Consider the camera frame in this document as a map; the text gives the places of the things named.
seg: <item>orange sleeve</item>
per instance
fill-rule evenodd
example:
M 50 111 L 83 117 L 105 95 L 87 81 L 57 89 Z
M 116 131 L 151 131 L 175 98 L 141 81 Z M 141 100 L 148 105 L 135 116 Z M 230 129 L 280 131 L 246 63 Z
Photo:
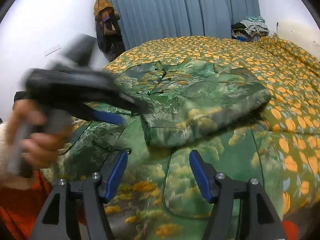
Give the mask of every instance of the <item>orange sleeve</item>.
M 36 183 L 27 190 L 2 188 L 0 190 L 0 217 L 17 240 L 30 237 L 36 218 L 51 191 L 43 174 L 34 171 Z

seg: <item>pile of clothes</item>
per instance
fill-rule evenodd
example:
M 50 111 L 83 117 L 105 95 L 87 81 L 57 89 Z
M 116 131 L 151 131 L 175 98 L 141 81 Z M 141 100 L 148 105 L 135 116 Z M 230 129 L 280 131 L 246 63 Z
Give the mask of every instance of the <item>pile of clothes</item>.
M 265 20 L 259 17 L 246 17 L 245 20 L 233 24 L 232 38 L 238 41 L 258 41 L 263 36 L 269 35 Z

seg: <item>jacket sleeve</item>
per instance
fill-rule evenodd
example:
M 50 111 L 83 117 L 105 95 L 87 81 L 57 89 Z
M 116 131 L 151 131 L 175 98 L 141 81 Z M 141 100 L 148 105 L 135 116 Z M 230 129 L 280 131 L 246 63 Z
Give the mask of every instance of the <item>jacket sleeve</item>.
M 18 175 L 7 173 L 7 167 L 10 160 L 10 147 L 5 141 L 6 124 L 0 124 L 0 190 L 2 187 L 26 190 L 36 182 L 34 176 L 23 178 Z

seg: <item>brown hood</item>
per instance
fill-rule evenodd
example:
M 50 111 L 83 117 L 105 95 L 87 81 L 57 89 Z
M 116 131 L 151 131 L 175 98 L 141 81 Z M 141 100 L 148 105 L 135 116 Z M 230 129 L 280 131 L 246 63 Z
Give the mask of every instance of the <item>brown hood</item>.
M 96 0 L 93 10 L 94 10 L 94 17 L 97 16 L 97 14 L 104 10 L 104 9 L 108 9 L 108 12 L 114 10 L 115 15 L 118 15 L 117 11 L 113 8 L 112 3 L 109 0 Z

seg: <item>finger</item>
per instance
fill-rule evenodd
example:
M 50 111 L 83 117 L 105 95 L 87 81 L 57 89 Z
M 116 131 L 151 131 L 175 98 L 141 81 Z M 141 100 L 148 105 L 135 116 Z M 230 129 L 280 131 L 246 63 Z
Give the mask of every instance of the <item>finger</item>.
M 59 133 L 57 133 L 56 135 L 63 140 L 68 140 L 70 137 L 70 134 L 72 133 L 72 125 L 68 125 L 64 128 L 62 128 Z
M 46 121 L 44 114 L 37 109 L 33 100 L 18 100 L 15 104 L 7 123 L 6 141 L 9 145 L 12 145 L 18 128 L 25 120 L 33 125 L 43 125 Z
M 29 153 L 35 160 L 40 162 L 53 162 L 56 160 L 58 156 L 58 151 L 50 151 L 41 148 L 31 139 L 22 140 L 22 147 L 24 148 L 24 152 Z
M 41 148 L 50 151 L 63 148 L 64 144 L 67 142 L 65 138 L 46 133 L 33 133 L 31 139 Z
M 53 164 L 53 161 L 41 161 L 36 158 L 34 158 L 31 154 L 29 153 L 23 153 L 21 154 L 21 157 L 26 160 L 27 163 L 29 163 L 32 166 L 32 169 L 37 170 L 37 169 L 46 169 L 51 167 Z

